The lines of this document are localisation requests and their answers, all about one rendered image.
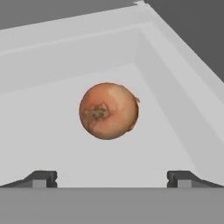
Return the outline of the white fridge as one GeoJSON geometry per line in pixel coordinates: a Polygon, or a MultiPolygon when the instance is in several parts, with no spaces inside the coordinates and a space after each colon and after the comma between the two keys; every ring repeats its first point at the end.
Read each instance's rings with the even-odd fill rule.
{"type": "Polygon", "coordinates": [[[224,83],[146,3],[0,31],[0,185],[55,170],[62,187],[163,187],[169,170],[224,185],[224,83]],[[130,132],[81,125],[93,85],[140,101],[130,132]]]}

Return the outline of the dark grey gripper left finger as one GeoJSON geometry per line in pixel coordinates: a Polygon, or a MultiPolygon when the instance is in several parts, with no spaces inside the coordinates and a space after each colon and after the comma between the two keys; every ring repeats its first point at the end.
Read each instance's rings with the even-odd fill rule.
{"type": "Polygon", "coordinates": [[[24,179],[1,185],[1,188],[57,188],[57,177],[58,175],[56,171],[34,171],[24,179]]]}

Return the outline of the brown onion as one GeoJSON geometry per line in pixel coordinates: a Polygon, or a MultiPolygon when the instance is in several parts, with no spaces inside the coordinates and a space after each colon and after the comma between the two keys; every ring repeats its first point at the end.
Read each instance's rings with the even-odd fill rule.
{"type": "Polygon", "coordinates": [[[108,82],[94,85],[80,101],[80,122],[94,137],[118,138],[136,125],[139,102],[123,85],[108,82]]]}

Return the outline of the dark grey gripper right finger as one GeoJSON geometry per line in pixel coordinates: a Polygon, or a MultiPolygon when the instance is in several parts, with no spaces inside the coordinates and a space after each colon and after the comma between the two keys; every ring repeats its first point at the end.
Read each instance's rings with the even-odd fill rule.
{"type": "Polygon", "coordinates": [[[215,187],[224,188],[224,185],[218,185],[207,180],[198,178],[190,171],[168,171],[168,188],[193,188],[193,187],[215,187]]]}

